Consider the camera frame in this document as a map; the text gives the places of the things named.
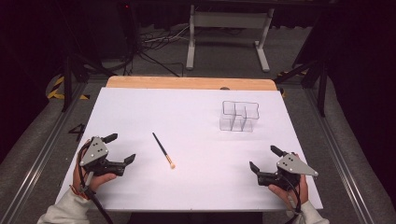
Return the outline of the black metal stand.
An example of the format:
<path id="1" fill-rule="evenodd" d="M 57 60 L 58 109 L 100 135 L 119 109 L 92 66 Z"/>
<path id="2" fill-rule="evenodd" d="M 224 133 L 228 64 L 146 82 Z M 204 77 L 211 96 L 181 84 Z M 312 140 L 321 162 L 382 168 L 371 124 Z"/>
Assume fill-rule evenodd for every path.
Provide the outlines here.
<path id="1" fill-rule="evenodd" d="M 281 72 L 280 76 L 277 76 L 274 79 L 274 82 L 275 84 L 280 84 L 304 71 L 306 71 L 306 75 L 301 81 L 301 85 L 304 89 L 312 89 L 315 83 L 318 82 L 317 109 L 319 114 L 324 117 L 325 94 L 328 78 L 328 67 L 325 61 L 315 60 L 293 68 L 289 72 Z"/>
<path id="2" fill-rule="evenodd" d="M 86 65 L 91 67 L 94 71 L 104 74 L 107 77 L 114 76 L 113 72 L 104 68 L 101 64 L 95 63 L 93 60 L 84 57 L 81 54 L 71 53 L 64 59 L 64 107 L 63 112 L 66 112 L 70 105 L 75 100 L 73 96 L 72 77 L 75 77 L 78 83 L 86 83 L 89 79 L 88 69 Z"/>

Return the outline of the aluminium floor rail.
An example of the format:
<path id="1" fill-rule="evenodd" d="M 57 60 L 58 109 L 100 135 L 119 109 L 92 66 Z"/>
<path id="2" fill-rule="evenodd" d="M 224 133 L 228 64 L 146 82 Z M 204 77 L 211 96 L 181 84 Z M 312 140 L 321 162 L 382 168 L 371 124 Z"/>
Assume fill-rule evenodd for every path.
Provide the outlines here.
<path id="1" fill-rule="evenodd" d="M 333 131 L 329 125 L 329 122 L 326 120 L 325 117 L 321 115 L 318 110 L 318 100 L 316 98 L 315 93 L 310 89 L 305 89 L 304 93 L 306 98 L 311 105 L 312 110 L 314 111 L 315 117 L 318 121 L 318 124 L 323 131 L 327 143 L 329 144 L 330 154 L 332 160 L 335 164 L 338 174 L 341 177 L 343 185 L 346 189 L 346 193 L 348 195 L 349 200 L 351 201 L 355 213 L 358 216 L 358 219 L 361 224 L 375 224 L 371 213 L 362 198 L 361 191 L 359 190 L 355 178 L 353 177 L 352 173 L 350 172 L 347 162 L 344 159 L 341 148 L 339 147 L 338 143 L 336 142 L 335 136 Z"/>
<path id="2" fill-rule="evenodd" d="M 38 155 L 35 158 L 35 162 L 32 164 L 27 174 L 24 176 L 23 182 L 19 187 L 15 197 L 10 203 L 7 211 L 4 213 L 0 224 L 13 224 L 19 216 L 21 209 L 24 207 L 28 197 L 30 196 L 35 184 L 40 177 L 53 149 L 57 143 L 61 129 L 69 119 L 80 95 L 84 92 L 87 84 L 79 83 L 72 91 L 72 95 L 69 98 L 70 102 L 64 112 L 61 112 L 53 128 L 51 129 L 48 138 L 46 139 L 43 147 L 40 149 Z"/>

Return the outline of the dark computer tower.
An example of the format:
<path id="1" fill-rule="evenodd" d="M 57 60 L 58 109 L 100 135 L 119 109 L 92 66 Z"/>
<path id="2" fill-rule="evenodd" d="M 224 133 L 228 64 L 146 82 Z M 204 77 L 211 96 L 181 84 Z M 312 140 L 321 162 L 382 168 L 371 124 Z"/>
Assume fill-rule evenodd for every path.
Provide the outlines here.
<path id="1" fill-rule="evenodd" d="M 130 2 L 127 0 L 120 0 L 117 3 L 117 7 L 120 17 L 120 26 L 125 36 L 128 56 L 129 59 L 132 60 L 138 50 L 138 46 L 136 44 L 136 26 L 133 14 L 134 10 Z"/>

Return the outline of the clear acrylic organizer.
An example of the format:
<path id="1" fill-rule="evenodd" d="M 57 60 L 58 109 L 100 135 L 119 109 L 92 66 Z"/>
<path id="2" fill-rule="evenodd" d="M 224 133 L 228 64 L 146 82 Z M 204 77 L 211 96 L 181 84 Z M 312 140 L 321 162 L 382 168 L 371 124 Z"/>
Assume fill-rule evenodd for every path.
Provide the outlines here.
<path id="1" fill-rule="evenodd" d="M 223 101 L 219 129 L 228 132 L 251 133 L 259 118 L 258 103 Z"/>

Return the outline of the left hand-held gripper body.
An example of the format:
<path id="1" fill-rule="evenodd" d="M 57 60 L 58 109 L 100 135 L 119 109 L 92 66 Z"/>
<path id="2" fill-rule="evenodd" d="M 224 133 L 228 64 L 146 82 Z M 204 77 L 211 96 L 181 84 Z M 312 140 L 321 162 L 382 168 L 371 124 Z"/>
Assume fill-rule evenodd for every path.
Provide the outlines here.
<path id="1" fill-rule="evenodd" d="M 85 154 L 80 159 L 79 165 L 87 172 L 93 172 L 95 176 L 104 174 L 115 174 L 123 176 L 125 164 L 123 162 L 109 161 L 106 157 L 108 149 L 102 141 L 102 137 L 94 136 Z"/>

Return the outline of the person's left hand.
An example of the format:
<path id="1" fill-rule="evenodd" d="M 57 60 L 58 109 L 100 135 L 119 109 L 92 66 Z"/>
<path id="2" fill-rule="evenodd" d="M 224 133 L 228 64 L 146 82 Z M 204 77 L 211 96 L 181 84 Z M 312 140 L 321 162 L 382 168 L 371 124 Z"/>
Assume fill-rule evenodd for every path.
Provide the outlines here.
<path id="1" fill-rule="evenodd" d="M 81 180 L 78 172 L 79 168 L 80 168 L 79 161 L 76 161 L 76 166 L 73 172 L 73 182 L 71 184 L 71 189 L 73 189 L 75 192 L 78 192 L 80 189 Z M 101 185 L 116 178 L 117 176 L 111 173 L 100 176 L 94 176 L 90 182 L 90 189 L 93 191 L 97 191 Z"/>

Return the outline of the person's right hand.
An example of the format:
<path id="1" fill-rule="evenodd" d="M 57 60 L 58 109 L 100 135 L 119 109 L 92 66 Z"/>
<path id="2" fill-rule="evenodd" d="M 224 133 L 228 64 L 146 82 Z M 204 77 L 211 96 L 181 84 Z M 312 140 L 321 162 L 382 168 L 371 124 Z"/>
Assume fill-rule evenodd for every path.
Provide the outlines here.
<path id="1" fill-rule="evenodd" d="M 298 204 L 302 205 L 308 201 L 308 185 L 304 175 L 301 175 L 300 183 L 295 189 L 285 191 L 275 185 L 270 185 L 268 189 L 284 202 L 288 210 L 293 210 Z"/>

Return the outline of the white metal table frame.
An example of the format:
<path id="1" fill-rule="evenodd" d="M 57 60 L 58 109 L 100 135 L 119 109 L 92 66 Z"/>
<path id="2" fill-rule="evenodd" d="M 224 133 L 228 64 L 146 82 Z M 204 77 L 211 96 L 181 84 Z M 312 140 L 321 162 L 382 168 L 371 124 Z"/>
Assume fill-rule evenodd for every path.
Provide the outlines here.
<path id="1" fill-rule="evenodd" d="M 269 63 L 264 52 L 264 43 L 268 35 L 275 10 L 268 9 L 264 13 L 236 13 L 236 12 L 203 12 L 197 11 L 195 5 L 190 6 L 189 46 L 187 52 L 186 69 L 192 70 L 195 56 L 195 28 L 238 28 L 261 29 L 262 37 L 254 42 L 262 71 L 270 71 Z"/>

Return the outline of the black makeup brush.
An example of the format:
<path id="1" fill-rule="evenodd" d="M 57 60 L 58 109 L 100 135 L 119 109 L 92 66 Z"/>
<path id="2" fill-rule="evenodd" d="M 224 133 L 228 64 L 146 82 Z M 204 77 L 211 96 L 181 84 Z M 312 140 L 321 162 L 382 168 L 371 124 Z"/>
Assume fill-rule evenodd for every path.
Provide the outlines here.
<path id="1" fill-rule="evenodd" d="M 157 137 L 157 135 L 155 133 L 152 133 L 155 141 L 157 142 L 157 144 L 159 145 L 163 155 L 165 156 L 165 158 L 167 159 L 167 161 L 169 162 L 170 168 L 171 169 L 175 169 L 176 165 L 173 163 L 173 161 L 171 160 L 170 156 L 168 155 L 168 153 L 166 152 L 165 148 L 163 147 L 161 141 L 159 140 L 159 138 Z"/>

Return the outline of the yellow black floor tape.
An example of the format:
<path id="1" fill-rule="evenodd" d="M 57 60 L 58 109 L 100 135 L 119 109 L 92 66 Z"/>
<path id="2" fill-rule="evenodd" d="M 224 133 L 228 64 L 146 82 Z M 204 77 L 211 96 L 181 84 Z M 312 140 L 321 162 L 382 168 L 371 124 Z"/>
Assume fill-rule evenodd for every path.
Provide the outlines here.
<path id="1" fill-rule="evenodd" d="M 63 93 L 59 93 L 58 90 L 60 89 L 61 85 L 64 83 L 64 77 L 59 76 L 55 83 L 53 84 L 51 90 L 49 91 L 47 97 L 49 99 L 65 99 L 65 95 Z"/>

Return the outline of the orange wrist band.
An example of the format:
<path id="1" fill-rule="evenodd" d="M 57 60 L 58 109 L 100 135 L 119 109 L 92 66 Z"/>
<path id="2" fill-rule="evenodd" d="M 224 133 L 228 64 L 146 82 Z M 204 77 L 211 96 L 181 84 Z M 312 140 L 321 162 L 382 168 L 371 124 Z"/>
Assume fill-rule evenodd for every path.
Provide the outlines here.
<path id="1" fill-rule="evenodd" d="M 80 189 L 76 189 L 73 185 L 69 185 L 69 188 L 72 190 L 72 192 L 75 194 L 75 195 L 77 195 L 77 196 L 79 196 L 79 197 L 81 197 L 81 198 L 83 198 L 83 199 L 85 199 L 85 200 L 89 200 L 90 198 L 85 194 L 85 192 L 81 192 L 80 191 Z"/>

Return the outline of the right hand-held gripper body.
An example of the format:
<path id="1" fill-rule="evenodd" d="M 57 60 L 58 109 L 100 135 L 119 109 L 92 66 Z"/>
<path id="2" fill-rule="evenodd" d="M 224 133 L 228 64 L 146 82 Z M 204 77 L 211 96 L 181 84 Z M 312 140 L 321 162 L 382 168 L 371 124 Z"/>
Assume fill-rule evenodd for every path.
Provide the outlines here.
<path id="1" fill-rule="evenodd" d="M 276 168 L 277 170 L 273 173 L 261 172 L 257 168 L 258 184 L 265 187 L 275 185 L 283 190 L 291 190 L 299 185 L 301 175 L 318 176 L 316 170 L 292 153 L 282 156 L 281 160 L 276 163 Z"/>

